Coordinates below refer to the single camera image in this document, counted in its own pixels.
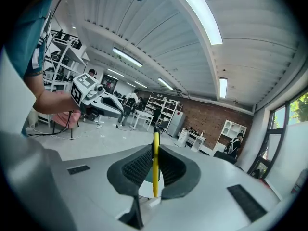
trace brick wall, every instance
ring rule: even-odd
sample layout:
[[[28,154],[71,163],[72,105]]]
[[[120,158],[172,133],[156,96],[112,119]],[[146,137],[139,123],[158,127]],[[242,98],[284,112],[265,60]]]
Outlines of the brick wall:
[[[157,94],[152,94],[151,92],[141,91],[138,96],[144,97],[146,99],[152,95],[154,97]],[[182,111],[186,114],[183,127],[192,127],[193,129],[204,132],[204,137],[206,138],[205,146],[214,149],[217,140],[219,139],[222,128],[226,120],[238,123],[247,127],[245,138],[248,137],[253,116],[244,114],[239,111],[221,107],[218,105],[203,103],[195,100],[190,100],[181,97],[168,96],[169,99],[174,99],[180,101],[183,105]],[[242,142],[242,148],[244,147],[245,138]],[[221,138],[220,142],[225,143],[227,139]]]

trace gray floor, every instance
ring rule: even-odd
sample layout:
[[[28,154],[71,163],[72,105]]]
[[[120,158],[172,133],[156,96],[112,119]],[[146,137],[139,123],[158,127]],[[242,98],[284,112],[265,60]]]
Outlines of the gray floor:
[[[128,124],[120,129],[129,130],[129,124],[132,117],[128,118]],[[53,138],[51,136],[39,136],[38,140],[44,148],[53,149],[59,152],[62,160],[81,159],[93,156],[101,156],[110,153],[116,153],[132,147],[147,145],[153,141],[153,126],[146,131],[147,126],[142,127],[143,120],[138,122],[135,130],[131,132],[121,131],[116,128],[117,119],[101,117],[102,127],[97,129],[97,123],[79,120],[80,127],[73,129],[73,138],[70,140],[71,131],[68,130],[58,135],[65,139]],[[52,127],[48,128],[46,124],[39,123],[35,128],[44,133],[51,133]],[[56,126],[55,132],[61,130]],[[173,145],[178,138],[173,138],[165,133],[161,135],[161,144]]]

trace yellow stick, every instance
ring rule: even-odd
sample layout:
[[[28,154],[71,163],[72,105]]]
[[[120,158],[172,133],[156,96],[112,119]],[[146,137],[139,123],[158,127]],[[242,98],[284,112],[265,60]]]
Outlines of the yellow stick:
[[[153,195],[158,197],[158,147],[159,133],[154,133],[154,160],[153,160]]]

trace ceiling light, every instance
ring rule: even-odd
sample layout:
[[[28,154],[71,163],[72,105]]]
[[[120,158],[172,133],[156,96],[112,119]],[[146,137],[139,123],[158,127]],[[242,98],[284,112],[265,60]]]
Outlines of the ceiling light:
[[[116,47],[114,47],[112,49],[113,52],[115,52],[116,54],[123,56],[125,59],[131,61],[132,63],[134,63],[135,65],[137,65],[138,67],[142,67],[142,64],[140,62],[138,62],[136,59],[132,58],[131,56],[127,55],[126,53],[124,53],[123,51],[120,51],[119,49],[117,49]]]
[[[126,84],[129,84],[128,82],[126,82]],[[129,84],[130,86],[132,86],[132,87],[134,87],[134,88],[136,88],[136,86],[134,86],[134,85],[132,85],[132,84]]]
[[[116,79],[116,80],[119,80],[119,79],[117,79],[116,77],[113,77],[113,76],[111,76],[111,75],[108,75],[108,76],[110,76],[111,78],[114,78],[114,79]]]
[[[110,68],[108,68],[108,70],[109,70],[109,71],[111,71],[111,72],[113,72],[113,73],[115,73],[115,74],[117,74],[117,75],[120,75],[121,77],[124,77],[124,75],[122,75],[122,74],[119,74],[118,72],[116,72],[116,71],[113,71],[113,70],[111,70]]]
[[[174,90],[171,86],[169,86],[162,78],[158,78],[160,82],[162,82],[166,87],[168,87],[170,90]]]
[[[135,83],[136,84],[138,84],[138,85],[141,85],[142,87],[144,87],[144,88],[147,88],[146,86],[144,86],[144,85],[142,85],[142,84],[140,84],[139,82],[137,82],[137,81],[135,81]]]
[[[199,18],[211,45],[222,44],[222,38],[215,18],[205,0],[186,0]]]
[[[226,98],[228,79],[219,78],[219,83],[220,83],[220,97]]]

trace refrigerator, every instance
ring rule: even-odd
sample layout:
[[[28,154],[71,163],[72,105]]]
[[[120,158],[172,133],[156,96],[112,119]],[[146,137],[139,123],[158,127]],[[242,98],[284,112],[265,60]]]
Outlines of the refrigerator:
[[[182,111],[176,111],[169,124],[167,134],[176,137],[183,126],[186,115]]]

